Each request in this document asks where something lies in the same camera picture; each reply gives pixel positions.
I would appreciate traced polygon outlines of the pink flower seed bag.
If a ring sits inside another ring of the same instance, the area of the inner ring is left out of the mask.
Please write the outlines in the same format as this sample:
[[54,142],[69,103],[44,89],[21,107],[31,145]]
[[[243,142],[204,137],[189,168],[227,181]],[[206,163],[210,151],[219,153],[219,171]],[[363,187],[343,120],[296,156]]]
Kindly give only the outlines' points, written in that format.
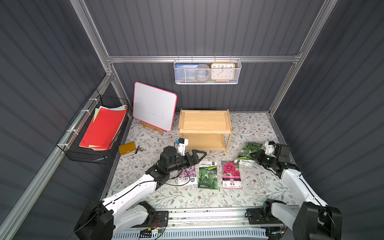
[[224,189],[242,189],[240,166],[234,162],[222,161],[222,180]]

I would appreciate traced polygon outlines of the blue box in basket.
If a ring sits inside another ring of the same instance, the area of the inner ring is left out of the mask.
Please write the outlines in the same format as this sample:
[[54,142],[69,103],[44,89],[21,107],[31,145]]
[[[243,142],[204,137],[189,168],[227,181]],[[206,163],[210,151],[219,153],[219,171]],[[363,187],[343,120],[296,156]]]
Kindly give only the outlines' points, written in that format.
[[189,84],[197,81],[196,68],[199,64],[176,63],[174,64],[176,84]]

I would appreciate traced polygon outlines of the purple flower seed bag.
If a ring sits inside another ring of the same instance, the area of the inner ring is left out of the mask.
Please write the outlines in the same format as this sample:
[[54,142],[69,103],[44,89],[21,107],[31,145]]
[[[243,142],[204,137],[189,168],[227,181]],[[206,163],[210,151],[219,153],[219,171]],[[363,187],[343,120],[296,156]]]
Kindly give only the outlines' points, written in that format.
[[188,186],[197,184],[198,178],[194,166],[182,170],[181,174],[178,177],[178,186]]

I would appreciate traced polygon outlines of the green gourd seed bag bottom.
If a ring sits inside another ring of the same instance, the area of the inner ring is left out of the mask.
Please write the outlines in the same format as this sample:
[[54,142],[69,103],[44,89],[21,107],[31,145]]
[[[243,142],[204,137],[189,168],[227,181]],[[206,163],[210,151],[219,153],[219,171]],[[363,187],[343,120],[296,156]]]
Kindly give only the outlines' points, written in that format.
[[255,163],[252,153],[258,154],[261,150],[262,143],[247,142],[235,159],[234,163],[242,166],[252,166]]

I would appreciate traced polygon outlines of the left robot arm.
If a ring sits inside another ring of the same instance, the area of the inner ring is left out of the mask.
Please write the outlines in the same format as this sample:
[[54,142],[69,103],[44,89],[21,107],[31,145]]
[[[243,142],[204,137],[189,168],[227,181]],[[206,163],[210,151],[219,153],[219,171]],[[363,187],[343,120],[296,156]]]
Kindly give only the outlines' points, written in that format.
[[135,226],[150,226],[155,209],[143,201],[143,197],[166,185],[170,174],[199,164],[207,152],[192,150],[181,155],[172,146],[164,148],[160,159],[146,173],[117,194],[99,201],[90,201],[78,223],[74,234],[80,240],[110,240]]

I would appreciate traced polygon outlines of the small metal binder clip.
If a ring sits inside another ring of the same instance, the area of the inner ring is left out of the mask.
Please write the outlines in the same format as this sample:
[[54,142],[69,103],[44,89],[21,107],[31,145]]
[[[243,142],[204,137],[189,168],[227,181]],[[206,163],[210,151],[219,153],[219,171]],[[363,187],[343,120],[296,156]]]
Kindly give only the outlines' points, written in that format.
[[135,150],[135,154],[137,154],[138,152],[143,152],[143,151],[144,151],[144,149],[141,148],[140,146],[138,146],[138,147],[136,148],[136,150]]

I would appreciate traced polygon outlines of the green gourd seed bag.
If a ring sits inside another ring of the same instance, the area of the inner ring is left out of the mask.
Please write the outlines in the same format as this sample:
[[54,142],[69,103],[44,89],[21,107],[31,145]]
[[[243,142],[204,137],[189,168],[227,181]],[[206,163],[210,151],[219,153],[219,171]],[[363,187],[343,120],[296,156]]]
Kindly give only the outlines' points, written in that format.
[[242,166],[252,166],[255,163],[252,153],[258,154],[261,150],[262,143],[247,142],[235,159],[234,163]]
[[213,161],[201,161],[199,163],[199,189],[218,189],[218,164]]

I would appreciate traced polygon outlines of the yellow sponge block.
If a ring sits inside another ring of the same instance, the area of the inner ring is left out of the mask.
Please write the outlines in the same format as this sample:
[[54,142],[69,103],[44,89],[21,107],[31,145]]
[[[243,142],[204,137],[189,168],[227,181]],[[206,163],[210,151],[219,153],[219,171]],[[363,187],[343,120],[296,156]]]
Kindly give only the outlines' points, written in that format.
[[119,153],[121,156],[135,152],[136,151],[135,142],[129,142],[119,146]]

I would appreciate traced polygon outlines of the wooden whiteboard easel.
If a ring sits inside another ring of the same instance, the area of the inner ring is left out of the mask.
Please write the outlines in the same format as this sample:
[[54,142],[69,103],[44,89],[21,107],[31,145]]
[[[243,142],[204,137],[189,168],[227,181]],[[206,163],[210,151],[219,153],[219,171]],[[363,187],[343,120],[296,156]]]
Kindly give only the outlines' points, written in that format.
[[145,122],[142,122],[140,121],[140,124],[144,127],[144,128],[147,128],[147,129],[150,129],[150,130],[154,130],[156,132],[158,132],[161,136],[164,134],[164,130],[160,129],[160,128],[157,128],[157,127],[154,127],[150,124],[147,124]]

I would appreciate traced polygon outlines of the wooden two-tier shelf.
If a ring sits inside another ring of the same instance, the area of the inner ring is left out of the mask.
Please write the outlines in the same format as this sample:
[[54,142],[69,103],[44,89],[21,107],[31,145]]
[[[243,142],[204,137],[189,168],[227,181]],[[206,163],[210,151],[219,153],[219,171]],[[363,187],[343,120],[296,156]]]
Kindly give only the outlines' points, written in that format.
[[181,110],[179,137],[189,141],[187,150],[227,152],[233,128],[230,111]]

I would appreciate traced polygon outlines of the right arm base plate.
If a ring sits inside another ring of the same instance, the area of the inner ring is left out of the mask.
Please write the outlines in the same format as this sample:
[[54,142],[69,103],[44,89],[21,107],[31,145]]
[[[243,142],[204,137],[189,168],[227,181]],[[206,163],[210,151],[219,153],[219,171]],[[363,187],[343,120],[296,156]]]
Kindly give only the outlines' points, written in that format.
[[245,217],[250,225],[283,224],[281,220],[272,215],[271,210],[264,208],[246,209]]

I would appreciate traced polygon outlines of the red paper folder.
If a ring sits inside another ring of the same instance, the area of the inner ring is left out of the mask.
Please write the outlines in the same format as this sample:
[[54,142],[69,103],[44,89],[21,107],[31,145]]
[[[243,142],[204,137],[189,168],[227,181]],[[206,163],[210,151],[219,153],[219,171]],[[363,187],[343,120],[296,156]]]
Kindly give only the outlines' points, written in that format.
[[106,108],[103,106],[96,108],[79,147],[94,151],[110,149],[126,117],[127,108],[127,105],[117,108]]

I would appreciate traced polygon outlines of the green gourd seed bag top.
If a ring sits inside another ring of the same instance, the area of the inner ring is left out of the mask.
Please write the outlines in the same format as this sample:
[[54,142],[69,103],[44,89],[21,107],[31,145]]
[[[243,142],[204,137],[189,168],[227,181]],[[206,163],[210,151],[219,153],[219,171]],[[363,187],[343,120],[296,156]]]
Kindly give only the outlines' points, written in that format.
[[201,161],[199,163],[199,189],[218,189],[218,164],[213,161]]

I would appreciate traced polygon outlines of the pink framed whiteboard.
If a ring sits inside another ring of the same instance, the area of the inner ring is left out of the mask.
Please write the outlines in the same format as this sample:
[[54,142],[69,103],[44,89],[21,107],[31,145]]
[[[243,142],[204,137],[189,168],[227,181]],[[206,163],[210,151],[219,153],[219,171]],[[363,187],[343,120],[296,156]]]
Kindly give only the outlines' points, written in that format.
[[134,86],[133,117],[153,127],[170,132],[173,129],[178,96],[144,83]]

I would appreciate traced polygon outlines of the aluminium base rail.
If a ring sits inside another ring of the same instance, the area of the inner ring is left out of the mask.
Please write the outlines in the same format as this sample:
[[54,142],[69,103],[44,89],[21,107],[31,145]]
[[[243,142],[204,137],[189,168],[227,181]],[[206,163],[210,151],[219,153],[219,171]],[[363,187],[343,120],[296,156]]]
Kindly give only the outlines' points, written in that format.
[[207,209],[207,210],[179,209],[179,210],[174,210],[169,212],[169,221],[171,219],[176,219],[178,221],[191,220],[195,222],[220,222],[220,221],[229,222],[231,220],[234,220],[235,218],[246,218],[245,213],[246,213],[246,209],[241,210],[239,208]]

